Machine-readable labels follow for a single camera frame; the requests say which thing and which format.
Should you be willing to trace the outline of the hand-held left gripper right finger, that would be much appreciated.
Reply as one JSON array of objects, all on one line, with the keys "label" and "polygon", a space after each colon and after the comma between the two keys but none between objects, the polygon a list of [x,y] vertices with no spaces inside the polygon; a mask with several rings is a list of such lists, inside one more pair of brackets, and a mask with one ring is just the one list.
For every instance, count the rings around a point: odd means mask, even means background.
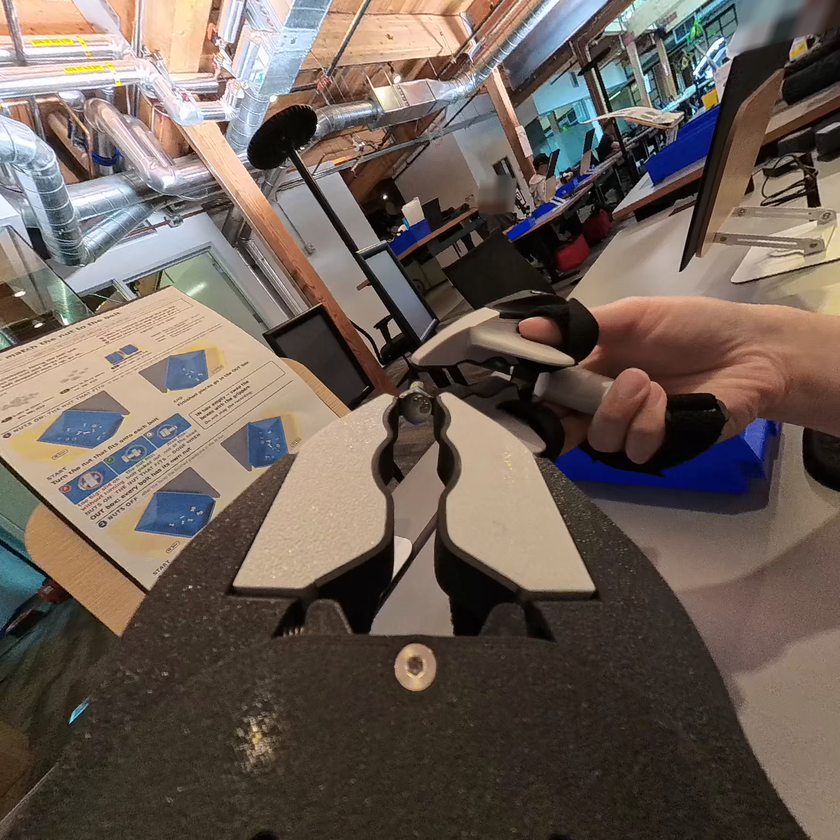
[{"label": "hand-held left gripper right finger", "polygon": [[588,602],[595,583],[530,441],[456,395],[437,398],[438,501],[434,572],[454,634],[477,636],[499,606]]}]

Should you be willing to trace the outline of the black mesh office chair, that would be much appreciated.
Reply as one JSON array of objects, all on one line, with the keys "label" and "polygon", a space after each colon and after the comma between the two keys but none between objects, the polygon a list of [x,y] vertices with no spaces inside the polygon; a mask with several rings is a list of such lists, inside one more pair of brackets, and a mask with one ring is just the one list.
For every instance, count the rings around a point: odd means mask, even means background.
[{"label": "black mesh office chair", "polygon": [[473,309],[523,291],[554,294],[551,284],[500,230],[445,267],[444,273]]}]

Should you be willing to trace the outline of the large blue storage bin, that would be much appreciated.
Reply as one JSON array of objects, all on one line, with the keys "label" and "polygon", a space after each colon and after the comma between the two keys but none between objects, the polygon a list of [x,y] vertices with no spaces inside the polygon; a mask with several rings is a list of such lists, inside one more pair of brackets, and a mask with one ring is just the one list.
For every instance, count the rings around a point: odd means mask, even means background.
[{"label": "large blue storage bin", "polygon": [[707,156],[718,113],[718,105],[704,111],[682,126],[673,142],[647,159],[647,174],[654,185]]}]

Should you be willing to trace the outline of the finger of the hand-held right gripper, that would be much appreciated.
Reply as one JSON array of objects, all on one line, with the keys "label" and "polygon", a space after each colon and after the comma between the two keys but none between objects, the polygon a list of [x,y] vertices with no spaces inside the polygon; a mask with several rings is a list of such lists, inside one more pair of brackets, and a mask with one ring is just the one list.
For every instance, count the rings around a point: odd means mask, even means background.
[{"label": "finger of the hand-held right gripper", "polygon": [[473,311],[426,341],[412,354],[411,362],[420,369],[464,362],[483,364],[493,359],[503,359],[510,365],[530,362],[550,370],[576,365],[567,353],[525,339],[518,323],[516,319],[503,318],[498,310]]}]

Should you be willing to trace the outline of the person's right hand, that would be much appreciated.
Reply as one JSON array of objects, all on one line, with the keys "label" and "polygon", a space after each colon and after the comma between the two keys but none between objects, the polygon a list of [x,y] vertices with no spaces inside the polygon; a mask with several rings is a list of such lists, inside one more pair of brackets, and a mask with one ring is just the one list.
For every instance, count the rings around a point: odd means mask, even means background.
[{"label": "person's right hand", "polygon": [[728,410],[728,434],[759,417],[818,428],[808,313],[703,297],[631,297],[592,310],[598,340],[584,360],[614,380],[593,416],[558,409],[566,441],[648,462],[665,441],[667,397],[707,393]]}]

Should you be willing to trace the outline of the tilted board on white stand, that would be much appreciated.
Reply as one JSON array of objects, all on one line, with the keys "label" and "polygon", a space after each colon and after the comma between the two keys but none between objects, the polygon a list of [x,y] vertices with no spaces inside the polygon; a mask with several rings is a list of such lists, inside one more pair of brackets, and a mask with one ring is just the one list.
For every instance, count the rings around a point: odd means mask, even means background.
[{"label": "tilted board on white stand", "polygon": [[743,204],[789,51],[789,43],[777,43],[743,52],[730,64],[680,271],[713,246],[744,250],[734,285],[838,262],[838,210],[821,203],[810,151],[782,156],[801,170],[805,207],[793,207],[791,198],[781,204],[780,195]]}]

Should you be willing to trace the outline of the silver ceiling duct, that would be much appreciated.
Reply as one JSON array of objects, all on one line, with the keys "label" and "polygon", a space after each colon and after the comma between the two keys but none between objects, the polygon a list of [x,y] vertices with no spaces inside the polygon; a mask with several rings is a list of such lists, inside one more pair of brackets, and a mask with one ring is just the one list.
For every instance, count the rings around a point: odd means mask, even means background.
[{"label": "silver ceiling duct", "polygon": [[228,189],[201,155],[172,159],[138,95],[178,144],[254,131],[334,70],[451,62],[475,2],[108,2],[115,31],[79,2],[2,2],[2,197],[45,256],[97,261],[173,201]]}]

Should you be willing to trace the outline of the black framed panel on stand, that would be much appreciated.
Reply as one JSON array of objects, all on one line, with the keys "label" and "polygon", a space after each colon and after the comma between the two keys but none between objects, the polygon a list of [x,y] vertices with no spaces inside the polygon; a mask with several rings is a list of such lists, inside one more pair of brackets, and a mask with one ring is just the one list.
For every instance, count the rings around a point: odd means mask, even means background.
[{"label": "black framed panel on stand", "polygon": [[413,350],[434,336],[439,319],[387,243],[356,252],[365,278],[383,301]]}]

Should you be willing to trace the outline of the wooden top office desk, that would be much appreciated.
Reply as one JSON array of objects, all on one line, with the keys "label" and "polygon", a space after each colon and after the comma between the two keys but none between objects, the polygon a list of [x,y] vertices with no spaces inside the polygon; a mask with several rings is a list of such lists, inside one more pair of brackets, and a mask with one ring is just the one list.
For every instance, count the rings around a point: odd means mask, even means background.
[{"label": "wooden top office desk", "polygon": [[468,211],[458,215],[439,227],[427,236],[418,239],[416,242],[405,248],[395,257],[398,261],[407,265],[407,262],[416,252],[428,252],[432,257],[437,257],[450,248],[454,248],[461,256],[458,246],[462,245],[466,252],[476,247],[472,239],[473,232],[477,231],[482,219],[477,207],[470,207]]}]

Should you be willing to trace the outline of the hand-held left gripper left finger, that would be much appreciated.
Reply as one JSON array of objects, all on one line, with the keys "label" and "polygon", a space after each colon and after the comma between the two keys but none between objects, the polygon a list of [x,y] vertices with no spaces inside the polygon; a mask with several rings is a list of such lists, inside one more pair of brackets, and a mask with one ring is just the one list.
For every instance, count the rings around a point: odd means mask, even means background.
[{"label": "hand-held left gripper left finger", "polygon": [[395,564],[398,401],[380,396],[302,446],[233,582],[238,595],[337,602],[368,634]]}]

